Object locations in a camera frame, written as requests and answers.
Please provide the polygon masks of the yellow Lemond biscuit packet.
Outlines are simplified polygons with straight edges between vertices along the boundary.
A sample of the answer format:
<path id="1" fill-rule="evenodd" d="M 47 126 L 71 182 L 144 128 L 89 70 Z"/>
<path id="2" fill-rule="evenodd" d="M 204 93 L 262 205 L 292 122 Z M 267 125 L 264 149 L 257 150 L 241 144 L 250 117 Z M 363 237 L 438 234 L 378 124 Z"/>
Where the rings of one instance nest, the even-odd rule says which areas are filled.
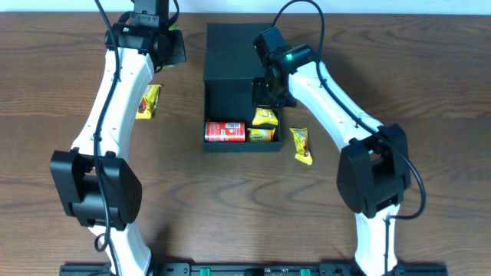
<path id="1" fill-rule="evenodd" d="M 248 128 L 248 142 L 249 143 L 266 143 L 274 140 L 275 128 L 273 129 L 256 129 Z"/>

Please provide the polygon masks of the red drink can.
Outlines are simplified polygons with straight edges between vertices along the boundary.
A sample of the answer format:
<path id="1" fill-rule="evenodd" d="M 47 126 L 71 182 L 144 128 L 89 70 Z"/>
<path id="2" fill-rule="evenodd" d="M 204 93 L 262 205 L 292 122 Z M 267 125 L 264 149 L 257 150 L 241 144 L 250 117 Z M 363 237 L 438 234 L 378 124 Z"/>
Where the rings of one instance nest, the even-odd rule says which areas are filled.
<path id="1" fill-rule="evenodd" d="M 246 141 L 245 124 L 239 122 L 207 122 L 206 142 L 243 143 Z"/>

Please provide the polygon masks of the green pandan cake packet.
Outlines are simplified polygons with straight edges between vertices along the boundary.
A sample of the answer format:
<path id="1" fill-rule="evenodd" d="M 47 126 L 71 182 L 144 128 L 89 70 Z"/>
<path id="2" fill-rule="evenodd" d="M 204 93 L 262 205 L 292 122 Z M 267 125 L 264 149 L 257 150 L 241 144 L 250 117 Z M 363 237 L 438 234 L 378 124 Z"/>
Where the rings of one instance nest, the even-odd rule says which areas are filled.
<path id="1" fill-rule="evenodd" d="M 178 24 L 173 24 L 169 28 L 170 31 L 179 30 L 179 29 L 180 29 L 180 26 Z"/>

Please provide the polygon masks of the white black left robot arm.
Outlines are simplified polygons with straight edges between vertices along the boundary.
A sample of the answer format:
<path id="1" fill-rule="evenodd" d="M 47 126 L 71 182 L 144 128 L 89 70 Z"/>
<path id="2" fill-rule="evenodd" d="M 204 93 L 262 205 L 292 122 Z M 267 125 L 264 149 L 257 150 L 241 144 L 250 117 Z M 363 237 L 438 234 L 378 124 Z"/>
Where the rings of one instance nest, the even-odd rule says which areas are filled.
<path id="1" fill-rule="evenodd" d="M 62 275 L 149 275 L 152 253 L 137 223 L 142 185 L 128 164 L 137 110 L 154 74 L 186 61 L 178 14 L 168 0 L 133 0 L 107 26 L 104 75 L 91 112 L 50 171 L 66 215 L 94 234 L 109 264 L 66 264 Z"/>

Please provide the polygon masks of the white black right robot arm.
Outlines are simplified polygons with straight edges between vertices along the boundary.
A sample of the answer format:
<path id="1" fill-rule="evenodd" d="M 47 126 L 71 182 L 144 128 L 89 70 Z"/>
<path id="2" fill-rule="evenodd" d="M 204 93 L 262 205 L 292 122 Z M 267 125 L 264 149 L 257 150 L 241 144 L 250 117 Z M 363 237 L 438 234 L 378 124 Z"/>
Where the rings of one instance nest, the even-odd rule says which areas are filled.
<path id="1" fill-rule="evenodd" d="M 288 46 L 276 27 L 253 41 L 265 76 L 255 79 L 256 107 L 281 110 L 304 104 L 340 151 L 338 191 L 354 212 L 358 245 L 355 261 L 366 275 L 382 275 L 397 265 L 396 215 L 410 186 L 405 132 L 385 127 L 365 113 L 333 80 L 308 45 Z"/>

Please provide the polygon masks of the dark green box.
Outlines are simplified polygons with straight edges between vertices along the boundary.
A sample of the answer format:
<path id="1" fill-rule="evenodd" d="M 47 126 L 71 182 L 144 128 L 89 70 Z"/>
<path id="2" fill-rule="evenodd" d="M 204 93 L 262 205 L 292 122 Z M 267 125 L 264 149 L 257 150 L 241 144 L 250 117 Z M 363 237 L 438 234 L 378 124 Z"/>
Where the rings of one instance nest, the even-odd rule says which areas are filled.
<path id="1" fill-rule="evenodd" d="M 203 73 L 204 122 L 244 123 L 255 116 L 253 81 L 265 71 L 253 40 L 268 23 L 209 23 Z"/>

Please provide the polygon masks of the yellow Apollo chocolate cake packet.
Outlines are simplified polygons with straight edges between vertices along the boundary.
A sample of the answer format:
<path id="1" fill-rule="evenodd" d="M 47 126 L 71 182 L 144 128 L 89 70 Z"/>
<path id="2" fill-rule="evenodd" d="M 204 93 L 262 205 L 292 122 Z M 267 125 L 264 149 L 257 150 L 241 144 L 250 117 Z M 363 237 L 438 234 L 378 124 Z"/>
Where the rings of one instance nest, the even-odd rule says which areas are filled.
<path id="1" fill-rule="evenodd" d="M 136 113 L 137 120 L 149 120 L 153 117 L 160 98 L 161 87 L 161 84 L 149 84 L 147 86 Z"/>

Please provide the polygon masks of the yellow snack packet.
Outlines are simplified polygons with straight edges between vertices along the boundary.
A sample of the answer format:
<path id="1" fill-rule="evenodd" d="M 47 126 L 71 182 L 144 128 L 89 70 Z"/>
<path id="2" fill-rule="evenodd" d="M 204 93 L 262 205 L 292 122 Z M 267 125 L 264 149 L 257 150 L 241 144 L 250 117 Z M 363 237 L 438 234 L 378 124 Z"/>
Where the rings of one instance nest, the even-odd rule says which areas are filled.
<path id="1" fill-rule="evenodd" d="M 313 163 L 311 152 L 308 148 L 308 129 L 307 128 L 291 128 L 293 140 L 295 144 L 295 158 L 310 166 Z"/>
<path id="2" fill-rule="evenodd" d="M 252 120 L 253 126 L 259 126 L 262 124 L 278 125 L 278 118 L 272 110 L 257 108 L 255 110 L 255 116 Z"/>

